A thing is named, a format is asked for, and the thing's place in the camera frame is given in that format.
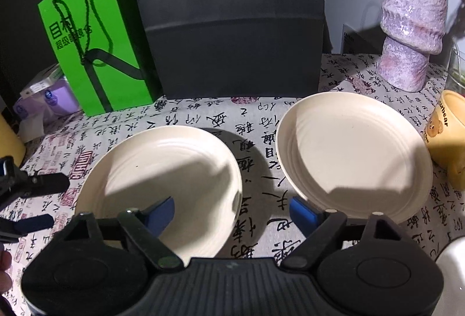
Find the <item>tablecloth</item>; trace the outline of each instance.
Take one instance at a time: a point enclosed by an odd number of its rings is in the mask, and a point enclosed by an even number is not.
[[[430,64],[423,90],[406,93],[378,76],[377,59],[366,54],[323,55],[319,91],[352,92],[375,98],[399,111],[422,132],[440,97],[447,72]],[[152,105],[94,117],[77,113],[49,126],[43,139],[29,144],[29,158],[23,170],[30,174],[63,172],[69,175],[71,186],[61,195],[18,199],[2,212],[11,220],[43,213],[51,214],[55,220],[52,229],[6,245],[13,256],[8,270],[13,288],[5,296],[17,315],[29,314],[20,292],[22,272],[73,216],[89,171],[116,144],[157,126],[207,128],[237,159],[243,180],[242,205],[238,221],[219,256],[272,256],[280,262],[304,239],[289,218],[289,201],[296,193],[283,174],[275,149],[278,123],[295,102],[295,98],[280,97],[184,100],[162,97]],[[465,197],[448,184],[445,171],[435,165],[428,201],[402,227],[435,259],[451,239],[464,235],[464,211]]]

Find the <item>tissue box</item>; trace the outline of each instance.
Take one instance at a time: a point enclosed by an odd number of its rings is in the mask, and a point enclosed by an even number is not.
[[[81,110],[81,107],[66,78],[61,77],[51,87],[27,98],[20,98],[13,109],[21,119],[43,112],[44,124],[47,124],[60,116],[73,114]]]
[[[61,77],[63,77],[63,71],[58,64],[53,64],[45,68],[29,81],[20,93],[21,98],[27,98],[33,94],[39,93],[41,90],[51,87]]]

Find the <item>purple ceramic vase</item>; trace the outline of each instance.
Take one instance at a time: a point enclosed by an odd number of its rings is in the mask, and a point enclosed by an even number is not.
[[[425,83],[430,54],[442,50],[447,0],[384,0],[381,28],[388,35],[378,73],[391,85],[417,92]]]

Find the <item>ceramic plate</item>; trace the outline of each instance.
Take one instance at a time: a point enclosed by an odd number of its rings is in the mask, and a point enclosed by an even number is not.
[[[465,310],[465,238],[451,242],[436,260],[444,290],[432,316],[462,316]]]
[[[173,197],[173,221],[160,240],[187,264],[214,257],[231,234],[242,200],[240,170],[228,147],[194,127],[164,126],[138,133],[95,165],[76,213],[115,217]]]
[[[363,95],[300,100],[281,120],[276,148],[301,197],[349,217],[380,211],[403,222],[431,189],[432,163],[420,134],[397,111]]]

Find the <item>purple packaging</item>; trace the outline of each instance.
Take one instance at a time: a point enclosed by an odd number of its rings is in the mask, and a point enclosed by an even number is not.
[[[25,99],[20,98],[13,109],[21,119],[43,112],[44,124],[47,124],[55,121],[57,117],[80,111],[81,107],[63,76],[47,89]]]

